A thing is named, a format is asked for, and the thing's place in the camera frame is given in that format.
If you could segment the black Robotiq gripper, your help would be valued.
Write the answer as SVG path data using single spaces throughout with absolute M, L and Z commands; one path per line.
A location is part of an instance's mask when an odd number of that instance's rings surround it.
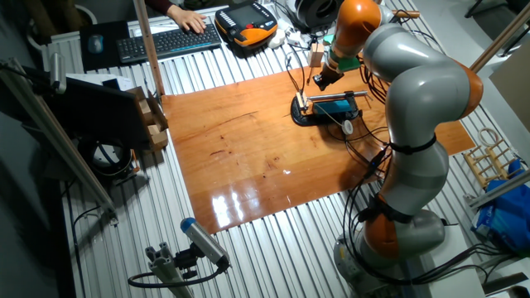
M 318 85 L 320 91 L 324 91 L 330 84 L 335 83 L 343 76 L 344 74 L 342 72 L 332 69 L 328 65 L 324 65 L 320 74 L 317 74 L 313 77 L 313 81 L 316 85 Z

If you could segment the person's bare hand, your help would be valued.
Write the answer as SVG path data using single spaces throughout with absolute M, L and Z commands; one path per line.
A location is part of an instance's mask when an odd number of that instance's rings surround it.
M 193 31 L 202 34 L 205 32 L 206 16 L 197 12 L 184 10 L 177 5 L 171 5 L 166 12 L 166 15 L 172 19 L 181 30 Z

